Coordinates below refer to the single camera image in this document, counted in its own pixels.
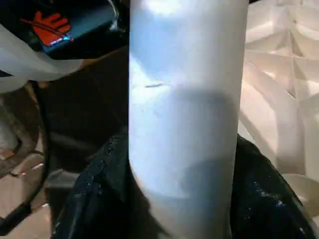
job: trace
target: black garbage bag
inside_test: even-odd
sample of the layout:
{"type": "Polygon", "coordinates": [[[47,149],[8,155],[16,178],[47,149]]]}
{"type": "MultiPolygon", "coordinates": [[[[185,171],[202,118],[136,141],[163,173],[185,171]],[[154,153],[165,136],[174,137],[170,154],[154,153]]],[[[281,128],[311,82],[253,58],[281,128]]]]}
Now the black garbage bag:
{"type": "MultiPolygon", "coordinates": [[[[124,130],[102,147],[79,176],[52,239],[127,238],[131,172],[124,130]]],[[[238,137],[231,228],[234,239],[317,239],[289,185],[258,148],[238,137]]]]}

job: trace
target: metal tube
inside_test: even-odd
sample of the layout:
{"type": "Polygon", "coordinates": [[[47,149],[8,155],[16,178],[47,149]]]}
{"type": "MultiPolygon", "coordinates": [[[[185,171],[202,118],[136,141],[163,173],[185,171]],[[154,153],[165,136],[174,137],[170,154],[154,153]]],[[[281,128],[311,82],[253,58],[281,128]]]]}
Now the metal tube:
{"type": "Polygon", "coordinates": [[[131,1],[130,165],[153,238],[230,237],[247,5],[131,1]]]}

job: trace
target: cable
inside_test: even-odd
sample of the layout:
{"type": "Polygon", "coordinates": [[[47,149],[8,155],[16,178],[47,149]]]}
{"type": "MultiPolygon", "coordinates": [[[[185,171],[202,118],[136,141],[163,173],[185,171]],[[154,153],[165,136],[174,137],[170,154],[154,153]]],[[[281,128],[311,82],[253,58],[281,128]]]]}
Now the cable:
{"type": "Polygon", "coordinates": [[[26,203],[29,203],[29,204],[33,201],[36,195],[41,191],[45,183],[45,180],[49,174],[49,167],[50,167],[50,139],[49,139],[49,129],[48,129],[48,123],[47,123],[47,117],[46,117],[45,104],[43,103],[42,98],[40,96],[38,83],[36,81],[31,81],[31,85],[32,85],[34,94],[37,98],[40,118],[42,120],[42,125],[43,125],[44,168],[43,168],[42,177],[41,177],[39,185],[26,201],[26,203]]]}
{"type": "Polygon", "coordinates": [[[14,209],[6,218],[0,217],[0,237],[8,235],[17,225],[19,225],[25,218],[32,214],[31,203],[34,198],[41,191],[45,180],[49,174],[50,167],[50,139],[49,139],[49,130],[47,124],[46,110],[45,105],[41,99],[39,93],[39,86],[37,82],[31,81],[31,85],[34,91],[34,94],[38,101],[40,118],[43,124],[43,143],[44,143],[44,161],[43,161],[43,172],[41,180],[35,190],[29,195],[27,200],[21,203],[16,209],[14,209]]]}

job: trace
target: shiny black plastic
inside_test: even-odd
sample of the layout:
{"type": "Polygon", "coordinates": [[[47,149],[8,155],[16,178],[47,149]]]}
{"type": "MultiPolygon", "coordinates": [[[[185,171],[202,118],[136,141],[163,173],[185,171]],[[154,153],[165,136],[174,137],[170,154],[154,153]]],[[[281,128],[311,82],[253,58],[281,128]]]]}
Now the shiny black plastic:
{"type": "MultiPolygon", "coordinates": [[[[52,239],[127,238],[133,186],[128,165],[128,137],[123,131],[79,176],[52,239]]],[[[241,137],[230,216],[234,239],[317,239],[291,188],[258,148],[241,137]]]]}

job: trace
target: black device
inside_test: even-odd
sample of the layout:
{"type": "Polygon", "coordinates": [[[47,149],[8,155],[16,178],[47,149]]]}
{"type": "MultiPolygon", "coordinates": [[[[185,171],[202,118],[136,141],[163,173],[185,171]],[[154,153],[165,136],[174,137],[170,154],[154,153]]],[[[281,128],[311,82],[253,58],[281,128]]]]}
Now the black device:
{"type": "Polygon", "coordinates": [[[56,60],[98,58],[128,43],[121,0],[3,0],[0,11],[0,24],[56,60]]]}

